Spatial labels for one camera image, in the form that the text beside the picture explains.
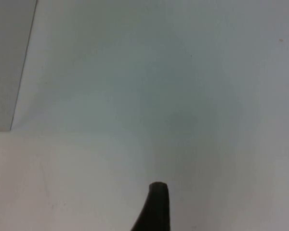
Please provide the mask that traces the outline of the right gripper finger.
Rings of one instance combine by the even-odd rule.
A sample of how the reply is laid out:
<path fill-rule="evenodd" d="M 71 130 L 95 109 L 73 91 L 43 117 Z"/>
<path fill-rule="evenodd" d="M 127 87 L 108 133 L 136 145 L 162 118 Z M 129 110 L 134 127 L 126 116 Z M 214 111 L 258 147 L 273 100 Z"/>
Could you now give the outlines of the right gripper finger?
<path fill-rule="evenodd" d="M 169 231 L 169 190 L 166 183 L 153 182 L 132 231 Z"/>

